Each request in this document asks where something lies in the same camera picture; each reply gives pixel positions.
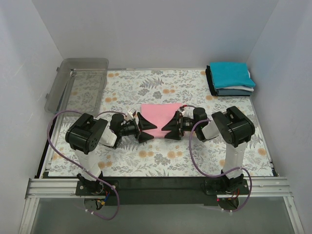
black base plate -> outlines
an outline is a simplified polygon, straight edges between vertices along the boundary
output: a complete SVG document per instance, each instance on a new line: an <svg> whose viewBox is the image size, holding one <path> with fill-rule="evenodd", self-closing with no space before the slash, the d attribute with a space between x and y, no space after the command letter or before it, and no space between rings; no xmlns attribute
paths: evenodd
<svg viewBox="0 0 312 234"><path fill-rule="evenodd" d="M207 191L208 184L214 179L206 177L110 177L104 179L116 186L121 205L144 204L204 204L206 206L218 206L217 195L224 192ZM243 183L239 189L240 194L248 194L248 188ZM77 196L93 195L77 183ZM117 205L116 195L111 191L106 206Z"/></svg>

floral tablecloth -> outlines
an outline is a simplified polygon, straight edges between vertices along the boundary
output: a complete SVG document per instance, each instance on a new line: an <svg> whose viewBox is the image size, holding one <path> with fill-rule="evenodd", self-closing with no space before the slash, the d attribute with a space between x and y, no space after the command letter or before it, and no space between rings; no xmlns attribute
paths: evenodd
<svg viewBox="0 0 312 234"><path fill-rule="evenodd" d="M203 70L119 70L109 71L107 86L103 92L101 111L138 111L143 103L163 104L182 102L203 107L209 117L217 111L237 106L255 125L255 134L248 143L244 167L252 176L272 176L272 169L263 143L258 122L248 97L213 97L210 94ZM86 105L93 86L84 82L74 84L71 109ZM103 114L110 120L111 114ZM65 141L65 133L77 117L64 117L56 146L66 156L78 162ZM138 144L132 137L124 137L116 150L98 145L99 167L104 176L201 176L192 164L186 134L181 141L153 139ZM222 137L205 143L193 136L193 153L199 167L210 174L219 174L224 165L226 146ZM76 176L80 169L54 153L51 156L49 176Z"/></svg>

stack of folded clothes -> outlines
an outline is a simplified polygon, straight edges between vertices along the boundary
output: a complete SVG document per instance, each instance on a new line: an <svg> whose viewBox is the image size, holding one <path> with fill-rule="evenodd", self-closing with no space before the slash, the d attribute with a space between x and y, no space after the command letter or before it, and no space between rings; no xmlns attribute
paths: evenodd
<svg viewBox="0 0 312 234"><path fill-rule="evenodd" d="M213 96L250 96L254 91L255 83L245 63L211 62L206 76Z"/></svg>

clear plastic tray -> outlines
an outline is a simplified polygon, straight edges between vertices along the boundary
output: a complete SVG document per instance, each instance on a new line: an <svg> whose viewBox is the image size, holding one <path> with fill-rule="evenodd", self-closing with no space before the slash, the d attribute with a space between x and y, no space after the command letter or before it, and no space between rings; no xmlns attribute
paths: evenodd
<svg viewBox="0 0 312 234"><path fill-rule="evenodd" d="M95 115L99 112L107 83L106 58L68 58L57 69L44 109L50 113L78 110Z"/></svg>

white backdrop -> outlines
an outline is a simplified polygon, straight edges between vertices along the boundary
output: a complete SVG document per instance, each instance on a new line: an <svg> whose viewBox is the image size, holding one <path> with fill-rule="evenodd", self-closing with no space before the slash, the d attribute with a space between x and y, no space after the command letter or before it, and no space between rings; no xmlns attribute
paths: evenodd
<svg viewBox="0 0 312 234"><path fill-rule="evenodd" d="M312 3L279 1L249 59L253 102L277 171L312 232Z"/></svg>
<svg viewBox="0 0 312 234"><path fill-rule="evenodd" d="M30 0L0 0L0 233L16 234L52 116L44 111L62 62Z"/></svg>
<svg viewBox="0 0 312 234"><path fill-rule="evenodd" d="M109 68L247 61L278 0L33 0L64 59Z"/></svg>

